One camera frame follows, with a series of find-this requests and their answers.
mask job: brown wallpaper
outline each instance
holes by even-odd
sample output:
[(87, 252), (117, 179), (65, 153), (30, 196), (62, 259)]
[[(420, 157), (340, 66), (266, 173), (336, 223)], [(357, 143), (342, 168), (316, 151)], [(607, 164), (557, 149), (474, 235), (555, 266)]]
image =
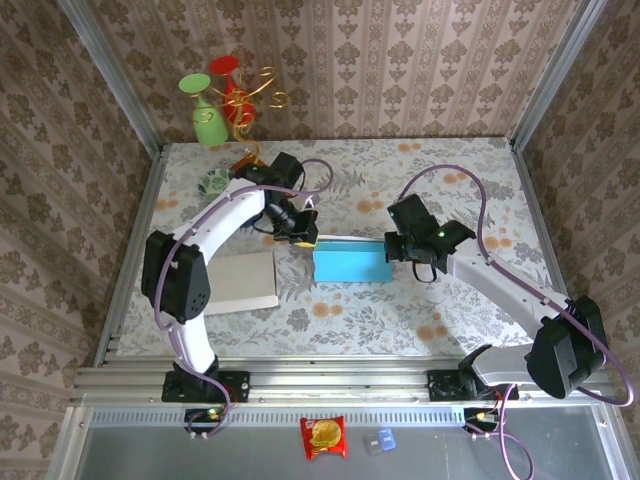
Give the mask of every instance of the brown wallpaper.
[(0, 26), (0, 478), (44, 478), (150, 161), (55, 2)]
[[(599, 303), (638, 391), (640, 2), (609, 1), (524, 156), (569, 290)], [(622, 414), (640, 451), (638, 402)]]
[[(178, 81), (223, 54), (291, 96), (257, 138), (508, 134), (578, 0), (91, 0), (166, 143), (195, 139)], [(255, 87), (256, 79), (251, 85)]]

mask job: red snack package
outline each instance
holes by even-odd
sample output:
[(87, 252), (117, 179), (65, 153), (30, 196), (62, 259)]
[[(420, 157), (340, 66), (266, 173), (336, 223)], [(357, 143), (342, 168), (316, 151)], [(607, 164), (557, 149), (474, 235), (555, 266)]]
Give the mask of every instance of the red snack package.
[(340, 453), (344, 458), (347, 452), (347, 436), (344, 428), (344, 417), (323, 419), (300, 419), (302, 443), (307, 460), (313, 460), (322, 452)]

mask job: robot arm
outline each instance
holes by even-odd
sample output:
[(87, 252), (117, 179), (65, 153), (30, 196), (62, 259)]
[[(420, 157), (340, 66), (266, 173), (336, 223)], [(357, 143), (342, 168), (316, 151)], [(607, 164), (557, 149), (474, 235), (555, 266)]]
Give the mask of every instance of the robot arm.
[[(485, 345), (465, 358), (459, 376), (470, 396), (477, 397), (493, 385), (535, 383), (549, 395), (565, 398), (602, 366), (602, 352), (550, 306), (566, 305), (606, 345), (600, 311), (591, 299), (572, 301), (537, 285), (502, 259), (485, 258), (472, 230), (457, 221), (440, 226), (417, 195), (388, 211), (398, 230), (385, 234), (388, 261), (429, 264), (434, 273), (438, 269), (459, 278), (505, 310), (533, 341), (502, 348)], [(495, 265), (518, 283), (506, 281)]]
[(189, 370), (211, 375), (217, 369), (203, 311), (211, 295), (206, 267), (218, 248), (236, 230), (260, 214), (271, 219), (276, 239), (315, 244), (318, 236), (317, 212), (299, 211), (282, 192), (253, 190), (240, 194), (233, 201), (228, 199), (234, 192), (256, 185), (291, 189), (303, 171), (302, 164), (285, 153), (280, 153), (269, 167), (246, 165), (236, 173), (222, 195), (188, 224), (171, 234), (155, 231), (147, 239), (141, 289), (153, 305), (161, 268), (176, 239), (194, 231), (172, 259), (160, 300), (160, 310), (171, 317), (168, 327), (171, 343)]

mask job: blue box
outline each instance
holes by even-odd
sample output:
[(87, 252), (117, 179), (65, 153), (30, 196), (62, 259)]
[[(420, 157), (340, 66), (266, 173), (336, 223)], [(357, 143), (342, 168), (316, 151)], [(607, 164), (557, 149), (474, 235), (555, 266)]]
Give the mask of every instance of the blue box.
[(384, 242), (319, 241), (313, 250), (316, 282), (373, 282), (392, 280)]
[(385, 452), (396, 448), (396, 439), (390, 428), (382, 428), (378, 430), (378, 438), (380, 439), (380, 446)]

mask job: table surface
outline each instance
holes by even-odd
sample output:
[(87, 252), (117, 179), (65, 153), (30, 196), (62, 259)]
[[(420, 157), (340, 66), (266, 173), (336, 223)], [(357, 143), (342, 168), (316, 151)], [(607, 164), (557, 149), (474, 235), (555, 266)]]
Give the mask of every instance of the table surface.
[[(279, 152), (299, 160), (322, 158), (335, 180), (317, 205), (321, 234), (382, 237), (394, 229), (386, 207), (404, 185), (427, 166), (450, 163), (468, 168), (489, 195), (485, 242), (491, 251), (549, 285), (547, 267), (513, 156), (501, 138), (322, 140), (262, 143), (270, 163)], [(208, 149), (199, 144), (171, 147), (149, 233), (169, 232), (206, 206), (200, 178), (230, 167), (243, 156), (242, 144)], [(321, 165), (309, 165), (306, 186), (327, 179)], [(457, 219), (475, 230), (480, 195), (469, 177), (456, 171), (429, 174), (415, 185), (441, 223)], [(387, 284), (315, 283), (312, 251), (276, 244), (250, 229), (236, 232), (218, 255), (272, 250), (280, 306), (207, 317), (207, 330), (220, 355), (461, 355), (485, 343), (527, 343), (506, 313), (463, 282), (442, 275), (418, 283), (409, 264), (394, 265)], [(166, 335), (140, 292), (138, 270), (122, 327), (119, 355), (172, 355)]]

